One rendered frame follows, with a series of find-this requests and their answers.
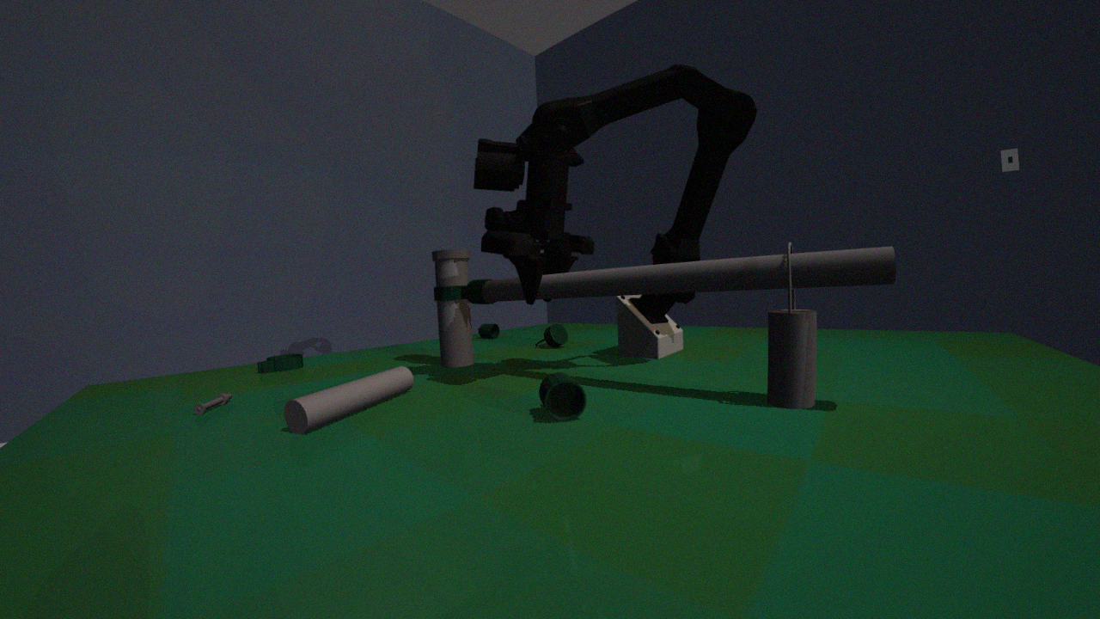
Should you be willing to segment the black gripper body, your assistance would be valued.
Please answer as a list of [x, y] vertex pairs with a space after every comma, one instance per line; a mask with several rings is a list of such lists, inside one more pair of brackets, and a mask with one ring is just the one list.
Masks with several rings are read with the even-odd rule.
[[566, 203], [565, 195], [527, 194], [519, 207], [525, 207], [525, 223], [520, 234], [487, 230], [482, 236], [482, 252], [517, 257], [540, 257], [540, 248], [544, 248], [544, 254], [560, 257], [572, 257], [572, 252], [594, 254], [592, 237], [565, 232], [565, 211], [572, 211], [572, 205]]

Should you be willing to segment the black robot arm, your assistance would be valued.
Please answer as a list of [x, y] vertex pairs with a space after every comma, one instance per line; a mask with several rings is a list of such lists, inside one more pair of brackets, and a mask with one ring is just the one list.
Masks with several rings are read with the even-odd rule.
[[[700, 261], [700, 234], [712, 199], [732, 151], [754, 128], [757, 107], [750, 95], [712, 81], [692, 66], [671, 65], [601, 93], [547, 101], [537, 108], [534, 123], [516, 139], [517, 144], [479, 139], [474, 188], [515, 191], [522, 185], [528, 162], [527, 194], [566, 196], [566, 166], [584, 163], [575, 145], [608, 123], [681, 98], [698, 108], [698, 153], [675, 224], [666, 235], [657, 234], [650, 252], [653, 264]], [[688, 303], [693, 297], [694, 292], [644, 294], [629, 301], [648, 322], [657, 324], [669, 321], [666, 314], [675, 302]]]

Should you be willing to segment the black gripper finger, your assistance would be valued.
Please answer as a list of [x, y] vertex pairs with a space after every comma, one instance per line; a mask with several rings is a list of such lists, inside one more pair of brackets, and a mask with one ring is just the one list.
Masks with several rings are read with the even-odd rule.
[[578, 261], [578, 257], [560, 257], [560, 255], [544, 254], [544, 252], [540, 252], [540, 257], [547, 258], [543, 275], [566, 272], [571, 269], [574, 261]]
[[503, 257], [510, 259], [512, 264], [516, 267], [520, 285], [522, 285], [526, 303], [534, 303], [540, 287], [540, 279], [544, 272], [547, 258], [517, 257], [517, 255], [507, 254], [503, 255]]

